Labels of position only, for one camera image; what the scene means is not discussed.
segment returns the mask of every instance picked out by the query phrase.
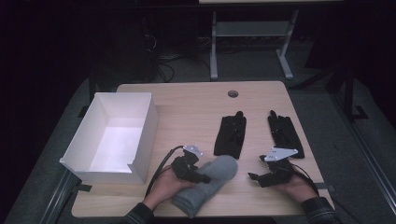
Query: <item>open cardboard box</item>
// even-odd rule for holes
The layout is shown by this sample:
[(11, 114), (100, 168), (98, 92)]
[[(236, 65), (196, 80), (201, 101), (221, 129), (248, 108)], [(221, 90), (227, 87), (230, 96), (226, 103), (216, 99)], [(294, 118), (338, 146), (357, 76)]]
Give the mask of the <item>open cardboard box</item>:
[(144, 184), (157, 124), (150, 92), (97, 92), (60, 163), (84, 183)]

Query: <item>gray sock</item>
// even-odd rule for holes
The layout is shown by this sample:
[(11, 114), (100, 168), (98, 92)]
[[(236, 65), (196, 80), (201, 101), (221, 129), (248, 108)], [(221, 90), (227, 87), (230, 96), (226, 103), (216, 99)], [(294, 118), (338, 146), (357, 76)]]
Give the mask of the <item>gray sock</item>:
[(181, 190), (174, 196), (172, 204), (190, 218), (195, 217), (202, 205), (212, 198), (228, 180), (231, 180), (237, 170), (238, 164), (232, 156), (218, 156), (196, 171), (199, 174), (208, 175), (212, 179), (210, 183), (199, 183), (193, 188)]

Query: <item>dark sleeve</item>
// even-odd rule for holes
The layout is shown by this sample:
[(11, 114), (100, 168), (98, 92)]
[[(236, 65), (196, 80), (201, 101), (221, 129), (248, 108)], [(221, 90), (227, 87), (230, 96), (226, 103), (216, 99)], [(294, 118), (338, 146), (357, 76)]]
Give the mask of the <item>dark sleeve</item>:
[(309, 224), (341, 224), (326, 198), (317, 197), (301, 203)]
[(152, 211), (143, 203), (138, 203), (123, 219), (120, 224), (149, 224), (154, 219)]

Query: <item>white plastic part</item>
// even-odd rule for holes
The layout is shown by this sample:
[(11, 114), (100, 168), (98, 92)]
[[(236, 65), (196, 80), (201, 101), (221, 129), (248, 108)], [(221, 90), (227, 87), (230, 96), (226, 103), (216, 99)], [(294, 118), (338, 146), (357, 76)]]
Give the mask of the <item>white plastic part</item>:
[(183, 149), (189, 151), (190, 153), (194, 153), (199, 157), (202, 157), (204, 155), (204, 153), (199, 150), (197, 145), (187, 145), (184, 146)]
[(297, 154), (297, 149), (289, 149), (282, 147), (271, 147), (270, 153), (264, 158), (265, 161), (280, 161), (289, 156)]

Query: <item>person's right hand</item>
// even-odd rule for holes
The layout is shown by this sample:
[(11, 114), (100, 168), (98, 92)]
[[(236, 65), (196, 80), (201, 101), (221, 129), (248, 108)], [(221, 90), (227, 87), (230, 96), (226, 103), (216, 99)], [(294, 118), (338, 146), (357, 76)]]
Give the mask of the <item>person's right hand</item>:
[(315, 191), (299, 176), (294, 175), (289, 183), (272, 186), (271, 188), (288, 194), (297, 203), (318, 197)]
[(194, 183), (187, 180), (178, 179), (172, 167), (170, 165), (165, 166), (155, 181), (151, 192), (142, 203), (151, 209), (151, 211), (154, 211), (158, 204), (172, 198), (181, 189), (191, 188), (194, 185)]

